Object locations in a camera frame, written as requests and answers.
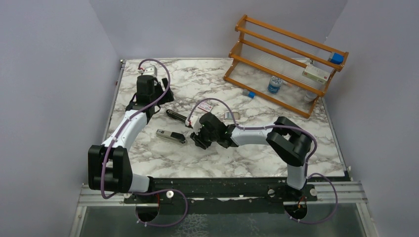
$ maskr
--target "wall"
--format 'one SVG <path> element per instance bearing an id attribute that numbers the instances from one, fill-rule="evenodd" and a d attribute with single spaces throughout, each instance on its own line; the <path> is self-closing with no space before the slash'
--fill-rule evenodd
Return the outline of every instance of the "wall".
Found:
<path id="1" fill-rule="evenodd" d="M 326 96 L 381 237 L 418 236 L 419 1 L 349 0 L 326 44 L 349 52 Z"/>
<path id="2" fill-rule="evenodd" d="M 0 236 L 67 236 L 119 58 L 87 0 L 0 2 Z"/>
<path id="3" fill-rule="evenodd" d="M 121 58 L 227 57 L 249 17 L 324 42 L 347 0 L 90 0 Z"/>

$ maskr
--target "purple cable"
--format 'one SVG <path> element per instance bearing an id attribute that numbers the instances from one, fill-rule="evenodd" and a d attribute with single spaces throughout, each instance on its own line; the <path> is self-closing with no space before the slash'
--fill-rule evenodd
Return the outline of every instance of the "purple cable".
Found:
<path id="1" fill-rule="evenodd" d="M 304 170 L 304 175 L 305 175 L 305 176 L 307 176 L 308 160 L 310 159 L 310 157 L 311 157 L 311 156 L 312 156 L 312 155 L 316 152 L 316 150 L 317 150 L 317 140 L 316 140 L 316 138 L 315 138 L 313 135 L 311 135 L 309 132 L 307 132 L 306 130 L 301 129 L 301 128 L 299 128 L 299 127 L 285 126 L 285 125 L 268 125 L 268 126 L 265 126 L 265 127 L 242 127 L 242 126 L 240 126 L 240 125 L 238 125 L 238 124 L 237 124 L 236 119 L 234 118 L 233 111 L 231 111 L 230 107 L 229 107 L 229 106 L 228 106 L 228 105 L 227 105 L 224 101 L 222 101 L 222 100 L 220 100 L 220 99 L 217 99 L 217 98 L 205 98 L 205 99 L 203 99 L 203 100 L 201 100 L 201 101 L 198 101 L 198 102 L 196 103 L 195 107 L 192 109 L 191 113 L 189 114 L 189 116 L 188 116 L 188 118 L 187 118 L 187 120 L 188 120 L 188 121 L 190 121 L 190 118 L 191 118 L 191 116 L 192 116 L 192 113 L 195 111 L 195 109 L 197 108 L 197 106 L 198 106 L 200 103 L 202 103 L 202 102 L 204 102 L 204 101 L 207 101 L 207 100 L 216 100 L 216 101 L 220 102 L 221 104 L 223 104 L 223 105 L 224 105 L 224 106 L 228 109 L 228 111 L 230 112 L 231 117 L 233 118 L 233 123 L 234 123 L 234 125 L 236 126 L 236 128 L 238 128 L 238 129 L 241 129 L 241 130 L 260 130 L 260 129 L 269 129 L 269 128 L 274 128 L 274 127 L 277 127 L 277 128 L 287 128 L 287 129 L 296 130 L 296 131 L 302 132 L 302 133 L 304 133 L 306 136 L 308 136 L 308 137 L 309 137 L 309 138 L 310 138 L 310 139 L 314 142 L 314 148 L 313 148 L 313 150 L 310 152 L 310 154 L 308 154 L 307 159 L 305 160 L 306 166 L 305 166 L 305 170 Z"/>
<path id="2" fill-rule="evenodd" d="M 178 224 L 179 222 L 183 221 L 183 219 L 185 219 L 186 214 L 188 214 L 188 199 L 186 198 L 185 194 L 183 194 L 181 191 L 179 191 L 177 189 L 162 189 L 162 190 L 158 190 L 158 191 L 151 192 L 151 193 L 134 193 L 134 194 L 140 195 L 140 196 L 149 196 L 149 195 L 164 193 L 164 192 L 167 192 L 167 191 L 174 191 L 174 192 L 177 192 L 180 195 L 182 195 L 183 199 L 185 200 L 185 212 L 183 213 L 183 216 L 179 220 L 177 220 L 173 223 L 170 223 L 170 224 L 153 224 L 153 223 L 148 223 L 148 222 L 141 221 L 139 216 L 138 216 L 138 213 L 135 212 L 135 216 L 138 219 L 137 223 L 142 223 L 146 226 L 148 225 L 148 226 L 155 226 L 155 227 L 170 227 L 170 226 L 174 226 L 174 225 Z"/>
<path id="3" fill-rule="evenodd" d="M 335 207 L 333 208 L 333 211 L 325 218 L 325 219 L 323 219 L 323 220 L 320 220 L 320 221 L 313 221 L 313 222 L 311 222 L 311 221 L 301 221 L 301 220 L 298 220 L 298 219 L 296 219 L 296 218 L 294 218 L 294 217 L 291 217 L 287 212 L 286 212 L 286 214 L 290 217 L 290 219 L 291 220 L 293 220 L 293 221 L 297 221 L 298 223 L 302 223 L 302 224 L 307 224 L 307 225 L 317 225 L 317 224 L 320 224 L 320 223 L 323 223 L 323 222 L 326 222 L 326 221 L 328 221 L 328 220 L 330 220 L 332 217 L 333 217 L 333 215 L 336 213 L 336 211 L 337 211 L 337 206 L 338 206 L 338 204 L 339 204 L 339 202 L 338 202 L 338 200 L 337 200 L 337 192 L 336 192 L 336 188 L 335 188 L 335 186 L 332 184 L 332 182 L 330 181 L 330 179 L 328 179 L 326 176 L 324 176 L 323 174 L 319 174 L 319 173 L 312 173 L 312 174 L 310 174 L 310 176 L 308 177 L 308 178 L 311 178 L 311 177 L 313 177 L 313 175 L 320 175 L 322 178 L 324 178 L 326 181 L 328 181 L 328 183 L 331 185 L 331 187 L 332 187 L 332 189 L 333 189 L 333 192 L 335 193 L 335 199 L 336 199 L 336 202 L 335 202 Z"/>
<path id="4" fill-rule="evenodd" d="M 100 192 L 101 192 L 102 197 L 104 199 L 109 199 L 113 195 L 116 194 L 116 192 L 114 192 L 114 193 L 110 194 L 109 196 L 106 196 L 105 195 L 105 170 L 106 170 L 106 163 L 108 162 L 109 153 L 111 151 L 111 148 L 112 148 L 113 144 L 115 143 L 116 139 L 119 137 L 119 135 L 121 134 L 121 132 L 124 130 L 125 126 L 128 124 L 128 122 L 131 119 L 133 119 L 135 116 L 137 116 L 139 113 L 143 112 L 144 110 L 148 109 L 149 107 L 154 106 L 159 100 L 161 100 L 164 97 L 164 95 L 166 95 L 166 93 L 168 92 L 168 90 L 170 88 L 170 73 L 169 73 L 168 68 L 162 62 L 160 62 L 159 60 L 152 59 L 152 58 L 144 59 L 143 61 L 140 62 L 140 64 L 138 65 L 138 67 L 140 67 L 141 64 L 143 64 L 146 61 L 156 62 L 156 63 L 160 64 L 164 68 L 164 70 L 168 74 L 168 86 L 167 86 L 167 88 L 164 90 L 163 94 L 159 98 L 157 98 L 155 101 L 153 101 L 152 103 L 148 104 L 147 106 L 141 108 L 139 111 L 137 111 L 134 114 L 132 114 L 129 117 L 129 119 L 125 120 L 124 123 L 121 125 L 120 129 L 115 134 L 114 140 L 111 140 L 111 143 L 109 144 L 108 149 L 106 149 L 105 157 L 104 157 L 103 163 L 102 163 L 102 174 L 100 176 Z"/>

